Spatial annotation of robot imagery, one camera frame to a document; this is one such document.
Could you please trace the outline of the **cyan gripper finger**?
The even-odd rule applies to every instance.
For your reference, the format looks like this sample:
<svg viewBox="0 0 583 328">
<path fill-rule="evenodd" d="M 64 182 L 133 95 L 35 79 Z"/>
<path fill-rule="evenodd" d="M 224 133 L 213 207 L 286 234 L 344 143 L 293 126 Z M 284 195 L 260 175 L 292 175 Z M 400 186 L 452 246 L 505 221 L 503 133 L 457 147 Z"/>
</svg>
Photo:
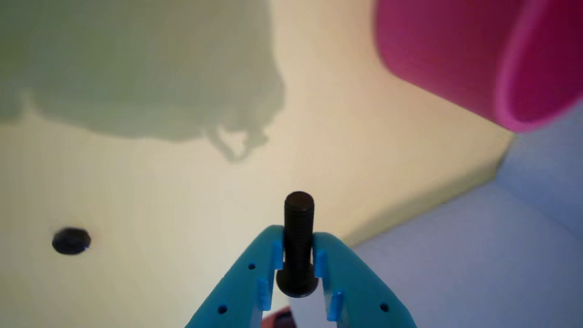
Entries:
<svg viewBox="0 0 583 328">
<path fill-rule="evenodd" d="M 274 275 L 283 268 L 283 226 L 264 229 L 221 278 L 188 328 L 259 328 L 271 309 Z"/>
<path fill-rule="evenodd" d="M 395 293 L 340 239 L 315 232 L 312 249 L 327 321 L 338 328 L 416 327 Z"/>
</svg>

